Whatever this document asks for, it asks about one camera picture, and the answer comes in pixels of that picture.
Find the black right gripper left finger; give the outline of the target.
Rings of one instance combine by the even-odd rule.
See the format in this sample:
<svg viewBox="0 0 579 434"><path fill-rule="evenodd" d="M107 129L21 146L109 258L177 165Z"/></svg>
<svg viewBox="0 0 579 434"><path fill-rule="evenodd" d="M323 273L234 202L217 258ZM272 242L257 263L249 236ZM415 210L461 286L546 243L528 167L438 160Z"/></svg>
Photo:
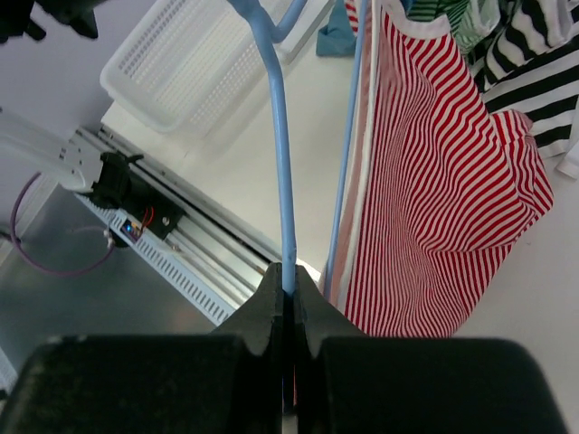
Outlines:
<svg viewBox="0 0 579 434"><path fill-rule="evenodd" d="M212 335L239 337L250 353L265 353L270 346L283 341L284 304L281 265L273 263L253 295L217 326Z"/></svg>

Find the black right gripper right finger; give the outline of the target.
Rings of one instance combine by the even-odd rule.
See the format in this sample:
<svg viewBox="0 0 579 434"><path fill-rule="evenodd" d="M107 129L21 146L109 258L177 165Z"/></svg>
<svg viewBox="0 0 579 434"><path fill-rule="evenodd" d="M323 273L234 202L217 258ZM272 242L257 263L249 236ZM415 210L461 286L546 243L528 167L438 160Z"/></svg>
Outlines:
<svg viewBox="0 0 579 434"><path fill-rule="evenodd" d="M317 357L322 343L330 337L359 337L364 333L332 306L319 292L307 270L296 267L293 294L296 334L305 342L311 357Z"/></svg>

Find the red striped tank top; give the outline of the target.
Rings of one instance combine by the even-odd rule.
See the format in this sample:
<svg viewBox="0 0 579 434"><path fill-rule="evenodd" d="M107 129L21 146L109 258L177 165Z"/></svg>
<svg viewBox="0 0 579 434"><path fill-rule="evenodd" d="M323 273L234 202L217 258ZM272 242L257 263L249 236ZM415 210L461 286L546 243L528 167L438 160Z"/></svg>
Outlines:
<svg viewBox="0 0 579 434"><path fill-rule="evenodd" d="M447 337L553 191L531 121L488 112L447 18L346 9L364 43L329 298L367 335Z"/></svg>

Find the light blue wire hanger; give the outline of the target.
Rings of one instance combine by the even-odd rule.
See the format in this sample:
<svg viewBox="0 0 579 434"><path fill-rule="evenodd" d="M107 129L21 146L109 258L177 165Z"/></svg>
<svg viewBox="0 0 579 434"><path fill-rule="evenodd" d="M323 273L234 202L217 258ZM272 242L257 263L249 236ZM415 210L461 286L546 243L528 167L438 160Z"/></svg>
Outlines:
<svg viewBox="0 0 579 434"><path fill-rule="evenodd" d="M273 120L275 154L277 168L277 183L280 200L280 228L281 228L281 287L288 295L296 290L297 266L297 239L295 231L295 214L293 202L293 184L290 161L290 137L287 118L286 94L283 73L279 58L274 46L283 42L293 30L306 3L294 1L289 6L278 24L275 24L270 15L258 1L238 0L231 1L230 5L235 12L251 27L252 35L268 76L271 112ZM346 173L349 149L354 126L356 97L361 69L362 49L365 41L365 15L368 2L363 1L356 9L358 14L356 51L348 97L345 133L343 139L342 160L337 185L337 197L332 223L327 268L325 276L326 291L331 285L331 273L334 269L338 232L344 201Z"/></svg>

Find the black striped tank top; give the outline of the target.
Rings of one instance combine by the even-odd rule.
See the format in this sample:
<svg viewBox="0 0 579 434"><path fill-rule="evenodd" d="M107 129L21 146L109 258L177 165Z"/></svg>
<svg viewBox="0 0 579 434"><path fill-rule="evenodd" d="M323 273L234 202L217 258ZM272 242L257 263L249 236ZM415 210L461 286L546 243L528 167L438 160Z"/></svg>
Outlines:
<svg viewBox="0 0 579 434"><path fill-rule="evenodd" d="M493 5L494 29L467 55L486 108L526 115L543 158L565 154L578 143L578 3Z"/></svg>

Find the green striped tank top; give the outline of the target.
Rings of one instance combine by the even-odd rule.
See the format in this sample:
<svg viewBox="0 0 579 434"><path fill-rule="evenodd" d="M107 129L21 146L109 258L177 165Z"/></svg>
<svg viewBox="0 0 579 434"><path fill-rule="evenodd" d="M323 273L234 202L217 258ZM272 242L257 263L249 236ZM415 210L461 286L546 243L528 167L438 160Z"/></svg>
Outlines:
<svg viewBox="0 0 579 434"><path fill-rule="evenodd" d="M499 1L492 0L414 0L403 1L403 7L415 22L428 23L445 16L463 54L490 36L501 17Z"/></svg>

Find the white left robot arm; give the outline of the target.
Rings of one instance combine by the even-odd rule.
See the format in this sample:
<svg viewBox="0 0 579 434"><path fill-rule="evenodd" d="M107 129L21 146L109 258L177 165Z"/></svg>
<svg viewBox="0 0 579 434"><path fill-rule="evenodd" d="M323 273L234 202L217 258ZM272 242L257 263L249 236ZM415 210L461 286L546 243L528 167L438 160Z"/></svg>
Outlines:
<svg viewBox="0 0 579 434"><path fill-rule="evenodd" d="M27 36L41 42L46 31L31 17L35 5L81 37L99 37L94 9L101 1L3 1L1 44ZM139 213L152 203L152 189L131 171L142 155L124 156L84 148L55 136L31 121L1 108L1 148L36 165L64 189L87 197L104 209Z"/></svg>

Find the teal tank top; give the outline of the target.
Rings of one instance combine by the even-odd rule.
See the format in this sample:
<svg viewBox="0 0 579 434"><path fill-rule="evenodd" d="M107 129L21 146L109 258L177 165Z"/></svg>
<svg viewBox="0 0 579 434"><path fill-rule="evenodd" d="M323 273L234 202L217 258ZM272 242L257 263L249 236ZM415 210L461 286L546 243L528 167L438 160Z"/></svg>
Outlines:
<svg viewBox="0 0 579 434"><path fill-rule="evenodd" d="M356 2L336 1L327 23L318 30L316 55L320 58L353 57L357 32Z"/></svg>

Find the white plastic basket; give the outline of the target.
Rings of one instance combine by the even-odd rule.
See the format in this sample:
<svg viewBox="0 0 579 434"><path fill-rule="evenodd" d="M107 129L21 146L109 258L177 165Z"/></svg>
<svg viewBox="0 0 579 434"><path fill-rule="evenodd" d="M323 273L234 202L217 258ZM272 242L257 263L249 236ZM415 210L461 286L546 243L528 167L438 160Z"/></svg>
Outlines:
<svg viewBox="0 0 579 434"><path fill-rule="evenodd" d="M160 133L208 135L265 74L250 26L226 1L157 1L109 59L100 85Z"/></svg>

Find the white clothes rack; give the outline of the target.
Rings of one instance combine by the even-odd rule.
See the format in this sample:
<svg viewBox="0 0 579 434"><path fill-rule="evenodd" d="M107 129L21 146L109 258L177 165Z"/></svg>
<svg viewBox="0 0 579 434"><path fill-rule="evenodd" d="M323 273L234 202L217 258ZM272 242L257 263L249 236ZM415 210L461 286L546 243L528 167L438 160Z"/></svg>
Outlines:
<svg viewBox="0 0 579 434"><path fill-rule="evenodd" d="M292 63L317 31L317 27L309 28L305 32L294 29L283 42L276 45L276 53L280 62L286 65Z"/></svg>

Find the aluminium mounting rail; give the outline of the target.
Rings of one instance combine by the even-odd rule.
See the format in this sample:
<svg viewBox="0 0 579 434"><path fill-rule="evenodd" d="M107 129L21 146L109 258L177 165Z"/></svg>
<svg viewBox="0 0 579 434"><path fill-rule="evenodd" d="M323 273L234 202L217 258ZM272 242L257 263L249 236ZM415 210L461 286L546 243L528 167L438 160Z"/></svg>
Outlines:
<svg viewBox="0 0 579 434"><path fill-rule="evenodd" d="M185 210L163 242L235 310L255 292L267 267L280 261L279 248L166 166L142 156L132 170Z"/></svg>

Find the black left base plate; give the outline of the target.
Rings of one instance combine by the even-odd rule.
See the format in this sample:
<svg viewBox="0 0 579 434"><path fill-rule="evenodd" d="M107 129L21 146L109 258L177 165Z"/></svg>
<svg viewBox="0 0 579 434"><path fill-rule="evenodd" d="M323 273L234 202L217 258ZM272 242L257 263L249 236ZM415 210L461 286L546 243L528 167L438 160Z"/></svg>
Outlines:
<svg viewBox="0 0 579 434"><path fill-rule="evenodd" d="M138 177L131 177L121 208L128 214L120 229L132 242L146 231L160 240L177 226L185 210Z"/></svg>

